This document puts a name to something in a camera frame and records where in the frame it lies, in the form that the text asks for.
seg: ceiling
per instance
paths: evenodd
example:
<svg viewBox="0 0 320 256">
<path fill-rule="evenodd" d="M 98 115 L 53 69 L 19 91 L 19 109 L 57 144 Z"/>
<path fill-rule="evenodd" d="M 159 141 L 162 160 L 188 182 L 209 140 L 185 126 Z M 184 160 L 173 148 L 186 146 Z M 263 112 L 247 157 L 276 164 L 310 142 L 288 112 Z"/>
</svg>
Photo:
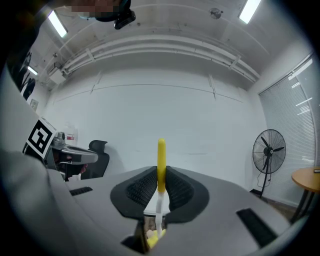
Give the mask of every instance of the ceiling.
<svg viewBox="0 0 320 256">
<path fill-rule="evenodd" d="M 51 87 L 47 74 L 53 64 L 63 65 L 86 48 L 133 36 L 171 35 L 224 49 L 261 74 L 297 32 L 286 16 L 266 0 L 245 24 L 238 18 L 244 3 L 245 0 L 132 0 L 136 20 L 121 30 L 115 30 L 113 22 L 81 18 L 70 7 L 60 7 L 56 12 L 67 35 L 61 38 L 46 20 L 31 48 L 31 64 L 39 72 L 39 81 Z M 223 11 L 221 18 L 213 19 L 211 8 Z"/>
</svg>

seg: black gripper pad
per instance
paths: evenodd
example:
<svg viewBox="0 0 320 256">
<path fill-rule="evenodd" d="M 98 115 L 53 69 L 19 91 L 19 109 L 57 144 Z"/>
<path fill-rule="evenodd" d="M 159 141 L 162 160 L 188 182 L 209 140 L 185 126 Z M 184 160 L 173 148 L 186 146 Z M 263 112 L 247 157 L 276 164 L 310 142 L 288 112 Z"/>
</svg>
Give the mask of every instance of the black gripper pad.
<svg viewBox="0 0 320 256">
<path fill-rule="evenodd" d="M 165 189 L 170 200 L 166 224 L 192 221 L 209 202 L 209 192 L 204 185 L 170 166 L 166 167 Z"/>
<path fill-rule="evenodd" d="M 116 185 L 110 199 L 122 216 L 135 220 L 144 219 L 144 210 L 157 189 L 157 167 Z"/>
</svg>

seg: yellow stick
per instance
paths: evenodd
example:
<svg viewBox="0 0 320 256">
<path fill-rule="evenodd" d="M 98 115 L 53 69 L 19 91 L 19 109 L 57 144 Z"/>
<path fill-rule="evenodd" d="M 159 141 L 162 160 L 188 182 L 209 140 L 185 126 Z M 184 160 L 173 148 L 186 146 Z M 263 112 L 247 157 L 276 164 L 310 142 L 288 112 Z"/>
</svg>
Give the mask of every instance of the yellow stick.
<svg viewBox="0 0 320 256">
<path fill-rule="evenodd" d="M 158 161 L 157 161 L 157 180 L 158 192 L 166 191 L 166 141 L 163 138 L 158 140 Z"/>
</svg>

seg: fan blade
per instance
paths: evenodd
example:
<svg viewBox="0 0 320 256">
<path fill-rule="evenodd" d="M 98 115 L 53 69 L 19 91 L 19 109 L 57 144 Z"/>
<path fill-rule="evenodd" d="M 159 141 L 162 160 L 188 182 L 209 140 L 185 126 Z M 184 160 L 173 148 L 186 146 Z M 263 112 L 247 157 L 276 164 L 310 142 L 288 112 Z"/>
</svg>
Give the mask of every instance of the fan blade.
<svg viewBox="0 0 320 256">
<path fill-rule="evenodd" d="M 283 150 L 284 148 L 285 148 L 284 146 L 283 147 L 279 147 L 277 149 L 274 149 L 273 152 L 277 152 L 277 151 Z"/>
<path fill-rule="evenodd" d="M 263 167 L 262 171 L 266 168 L 268 163 L 269 163 L 269 156 L 265 160 L 264 167 Z"/>
<path fill-rule="evenodd" d="M 266 142 L 266 140 L 265 140 L 263 137 L 261 137 L 261 139 L 263 140 L 263 142 L 264 142 L 264 144 L 266 145 L 266 147 L 269 148 L 269 145 L 268 145 L 268 143 Z"/>
</svg>

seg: table leg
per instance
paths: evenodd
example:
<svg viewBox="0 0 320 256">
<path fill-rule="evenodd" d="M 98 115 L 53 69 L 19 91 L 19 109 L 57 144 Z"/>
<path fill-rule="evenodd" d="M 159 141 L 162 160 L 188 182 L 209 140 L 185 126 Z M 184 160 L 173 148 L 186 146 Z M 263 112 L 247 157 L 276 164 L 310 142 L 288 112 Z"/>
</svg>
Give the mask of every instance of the table leg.
<svg viewBox="0 0 320 256">
<path fill-rule="evenodd" d="M 302 206 L 304 205 L 305 201 L 306 201 L 306 198 L 307 198 L 307 195 L 308 195 L 308 190 L 304 190 L 303 192 L 303 195 L 301 197 L 301 200 L 300 200 L 300 203 L 298 205 L 298 208 L 295 210 L 295 213 L 293 215 L 293 217 L 291 218 L 291 223 L 294 223 L 296 220 L 297 220 L 297 217 L 302 209 Z"/>
<path fill-rule="evenodd" d="M 303 212 L 302 212 L 302 214 L 301 214 L 301 217 L 303 217 L 303 216 L 306 215 L 306 213 L 307 213 L 307 211 L 308 211 L 308 208 L 309 208 L 309 206 L 310 206 L 310 204 L 311 204 L 311 202 L 312 202 L 312 199 L 314 198 L 314 195 L 315 195 L 315 193 L 314 193 L 314 192 L 311 192 L 311 194 L 310 194 L 310 196 L 309 196 L 309 199 L 308 199 L 308 202 L 306 203 L 306 206 L 305 206 L 305 208 L 304 208 L 304 210 L 303 210 Z"/>
</svg>

